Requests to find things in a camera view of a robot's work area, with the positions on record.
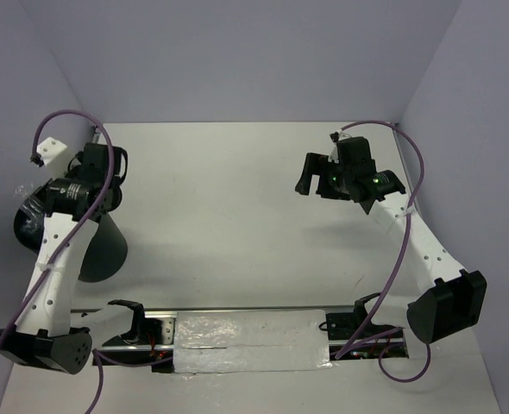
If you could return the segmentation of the clear bottle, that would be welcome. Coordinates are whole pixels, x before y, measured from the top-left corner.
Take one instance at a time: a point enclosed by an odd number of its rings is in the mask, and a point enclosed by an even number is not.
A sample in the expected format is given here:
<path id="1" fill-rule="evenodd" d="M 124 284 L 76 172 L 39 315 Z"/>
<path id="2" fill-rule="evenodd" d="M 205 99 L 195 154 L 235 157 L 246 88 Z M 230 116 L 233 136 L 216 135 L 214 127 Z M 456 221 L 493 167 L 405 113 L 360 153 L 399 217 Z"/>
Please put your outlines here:
<path id="1" fill-rule="evenodd" d="M 43 185 L 20 185 L 15 196 L 21 199 L 18 211 L 26 217 L 39 219 L 45 215 L 48 183 Z"/>

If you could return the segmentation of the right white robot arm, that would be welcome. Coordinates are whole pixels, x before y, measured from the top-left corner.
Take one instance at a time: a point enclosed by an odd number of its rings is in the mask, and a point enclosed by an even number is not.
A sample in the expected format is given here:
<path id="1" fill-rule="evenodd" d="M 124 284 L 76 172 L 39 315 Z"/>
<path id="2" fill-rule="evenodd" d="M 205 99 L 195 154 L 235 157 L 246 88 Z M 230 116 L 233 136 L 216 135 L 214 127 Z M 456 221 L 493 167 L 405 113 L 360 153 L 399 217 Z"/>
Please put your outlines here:
<path id="1" fill-rule="evenodd" d="M 331 155 L 308 153 L 295 191 L 350 201 L 378 223 L 400 246 L 399 257 L 380 292 L 355 302 L 354 339 L 372 337 L 383 326 L 409 329 L 432 344 L 475 326 L 487 281 L 449 254 L 412 202 L 412 195 L 390 171 L 378 171 L 367 149 L 337 146 Z"/>

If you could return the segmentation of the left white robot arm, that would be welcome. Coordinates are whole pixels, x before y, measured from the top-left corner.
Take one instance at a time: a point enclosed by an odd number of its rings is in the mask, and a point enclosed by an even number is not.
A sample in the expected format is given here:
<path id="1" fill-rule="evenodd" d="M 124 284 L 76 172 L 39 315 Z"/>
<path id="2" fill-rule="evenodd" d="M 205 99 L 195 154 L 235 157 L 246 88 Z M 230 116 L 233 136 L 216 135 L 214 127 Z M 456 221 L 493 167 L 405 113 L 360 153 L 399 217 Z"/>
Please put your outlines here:
<path id="1" fill-rule="evenodd" d="M 88 143 L 72 155 L 53 138 L 38 150 L 52 177 L 14 220 L 17 240 L 37 254 L 27 289 L 33 297 L 9 329 L 0 329 L 0 354 L 21 366 L 76 374 L 108 340 L 134 344 L 148 331 L 143 305 L 124 299 L 71 318 L 76 284 L 110 278 L 127 258 L 128 244 L 110 213 L 123 199 L 128 154 Z"/>

